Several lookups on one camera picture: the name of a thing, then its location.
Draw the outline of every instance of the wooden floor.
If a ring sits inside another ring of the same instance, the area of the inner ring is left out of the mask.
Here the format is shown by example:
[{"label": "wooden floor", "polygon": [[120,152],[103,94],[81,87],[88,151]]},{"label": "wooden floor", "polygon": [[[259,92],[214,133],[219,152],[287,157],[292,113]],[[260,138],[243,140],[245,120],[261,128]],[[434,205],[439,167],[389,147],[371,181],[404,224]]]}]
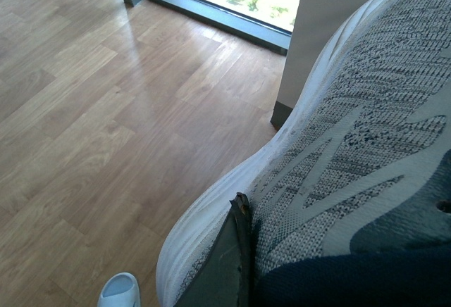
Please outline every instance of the wooden floor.
[{"label": "wooden floor", "polygon": [[285,58],[149,1],[0,0],[0,305],[158,306],[184,210],[263,146]]}]

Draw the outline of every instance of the white slide sandal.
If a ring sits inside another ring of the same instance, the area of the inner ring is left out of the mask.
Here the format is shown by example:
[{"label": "white slide sandal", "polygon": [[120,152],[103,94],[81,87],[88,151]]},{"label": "white slide sandal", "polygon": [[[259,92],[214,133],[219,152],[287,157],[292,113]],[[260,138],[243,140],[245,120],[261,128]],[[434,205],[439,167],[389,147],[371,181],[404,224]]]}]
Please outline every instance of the white slide sandal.
[{"label": "white slide sandal", "polygon": [[100,292],[97,307],[141,307],[138,281],[130,273],[118,273]]}]

